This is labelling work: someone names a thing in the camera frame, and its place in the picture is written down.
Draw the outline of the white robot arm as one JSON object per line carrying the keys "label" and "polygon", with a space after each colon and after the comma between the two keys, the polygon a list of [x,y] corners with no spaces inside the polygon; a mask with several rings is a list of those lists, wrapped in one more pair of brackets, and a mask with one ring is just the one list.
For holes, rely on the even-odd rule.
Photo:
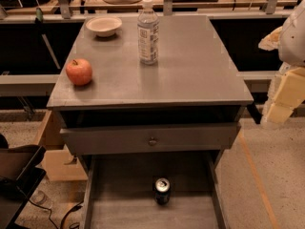
{"label": "white robot arm", "polygon": [[270,83],[260,123],[275,128],[282,125],[305,100],[305,1],[283,25],[265,36],[260,49],[278,50],[282,61]]}

